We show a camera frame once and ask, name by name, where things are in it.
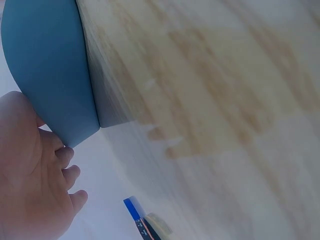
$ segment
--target light wood grain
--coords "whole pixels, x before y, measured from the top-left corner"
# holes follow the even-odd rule
[[[320,238],[318,1],[77,3],[100,112],[134,120],[103,131],[146,212],[174,239]]]

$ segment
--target blue curved object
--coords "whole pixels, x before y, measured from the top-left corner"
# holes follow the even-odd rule
[[[75,0],[6,0],[1,35],[14,80],[66,146],[100,128]]]

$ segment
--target white floor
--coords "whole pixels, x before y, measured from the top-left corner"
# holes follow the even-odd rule
[[[0,12],[3,2],[0,0]],[[0,96],[18,90],[1,46]],[[130,196],[120,185],[119,178],[113,171],[111,158],[114,158],[112,150],[100,132],[75,148],[71,164],[77,164],[81,168],[81,176],[71,192],[85,189],[89,198],[61,240],[142,239],[123,204],[123,199]]]

